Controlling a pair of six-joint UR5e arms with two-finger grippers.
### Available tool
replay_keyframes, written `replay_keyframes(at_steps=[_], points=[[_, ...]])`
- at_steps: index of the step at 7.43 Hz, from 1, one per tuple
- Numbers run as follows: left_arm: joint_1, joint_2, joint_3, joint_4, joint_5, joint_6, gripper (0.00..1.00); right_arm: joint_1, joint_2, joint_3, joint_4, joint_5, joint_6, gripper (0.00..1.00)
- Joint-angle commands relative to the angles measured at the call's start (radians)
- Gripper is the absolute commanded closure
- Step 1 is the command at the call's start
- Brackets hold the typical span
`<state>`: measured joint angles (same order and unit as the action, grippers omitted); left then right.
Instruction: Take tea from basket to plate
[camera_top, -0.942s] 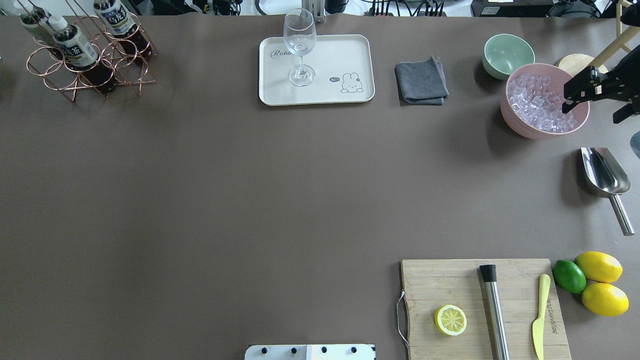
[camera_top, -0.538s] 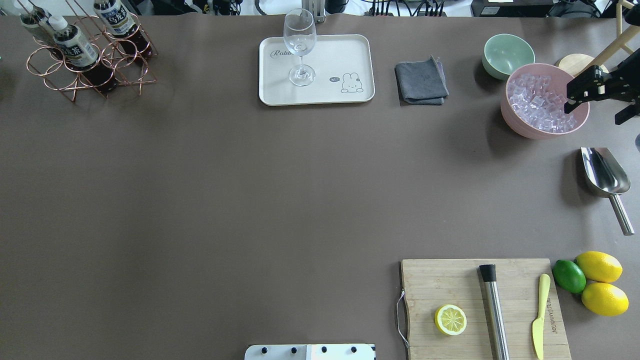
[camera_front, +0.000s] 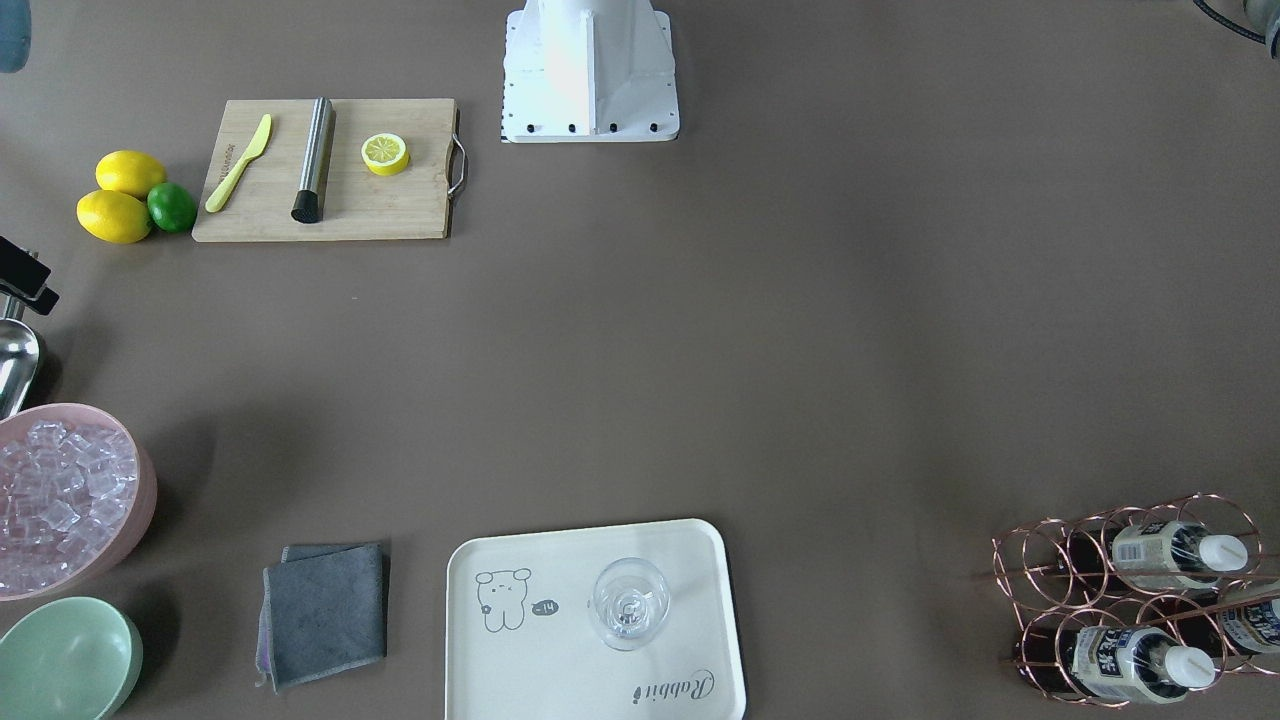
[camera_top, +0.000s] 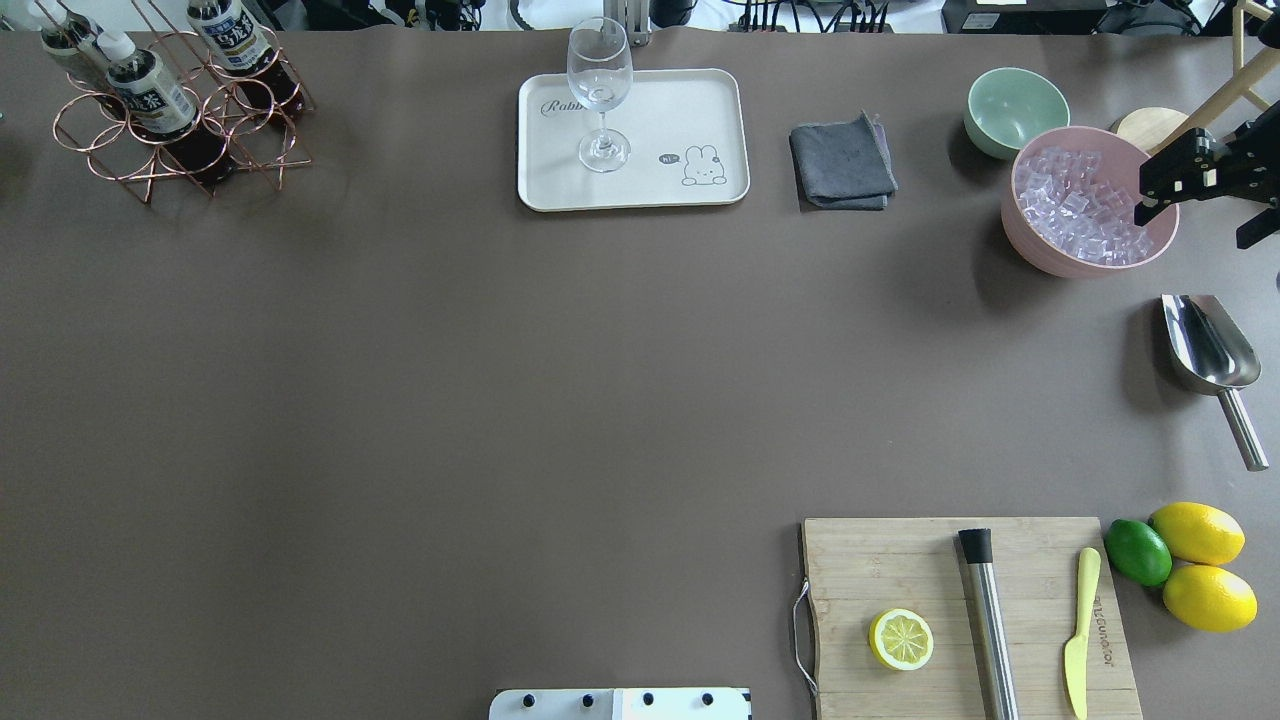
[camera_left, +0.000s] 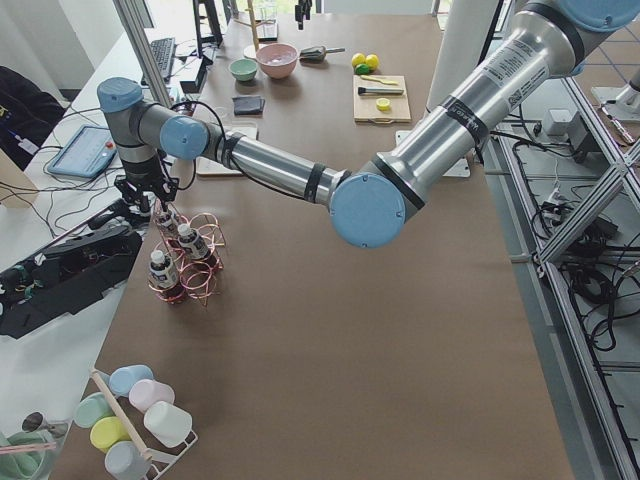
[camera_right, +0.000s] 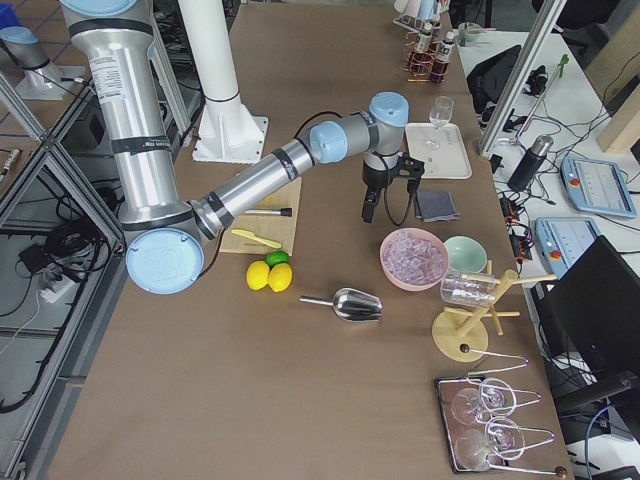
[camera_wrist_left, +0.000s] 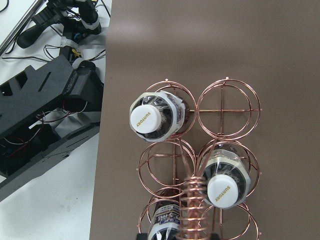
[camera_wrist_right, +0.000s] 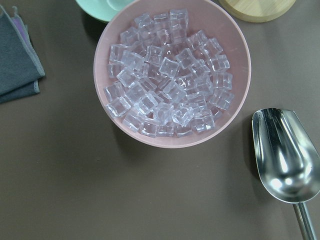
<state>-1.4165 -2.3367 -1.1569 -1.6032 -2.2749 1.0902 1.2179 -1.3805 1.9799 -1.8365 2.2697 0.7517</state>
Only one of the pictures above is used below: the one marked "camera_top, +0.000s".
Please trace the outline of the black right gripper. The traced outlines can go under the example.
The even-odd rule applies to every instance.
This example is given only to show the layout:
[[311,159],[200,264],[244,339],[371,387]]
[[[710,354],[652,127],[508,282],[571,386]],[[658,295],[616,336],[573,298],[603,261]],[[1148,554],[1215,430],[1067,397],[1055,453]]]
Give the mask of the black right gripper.
[[1222,140],[1193,127],[1139,169],[1134,224],[1146,227],[1187,200],[1222,196],[1277,206],[1279,120],[1258,118]]

